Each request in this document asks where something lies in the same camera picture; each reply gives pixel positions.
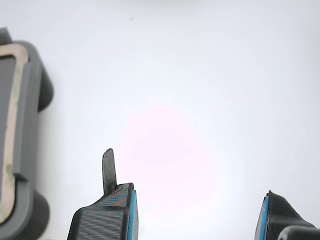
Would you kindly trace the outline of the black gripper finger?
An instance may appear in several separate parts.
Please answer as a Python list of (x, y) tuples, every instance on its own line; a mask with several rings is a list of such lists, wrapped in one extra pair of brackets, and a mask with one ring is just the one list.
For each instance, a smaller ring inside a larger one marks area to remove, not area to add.
[(281, 195), (269, 191), (255, 229), (256, 240), (317, 240), (317, 228), (304, 220)]
[(133, 183), (117, 184), (113, 149), (102, 157), (103, 196), (78, 209), (68, 240), (138, 240), (139, 215)]

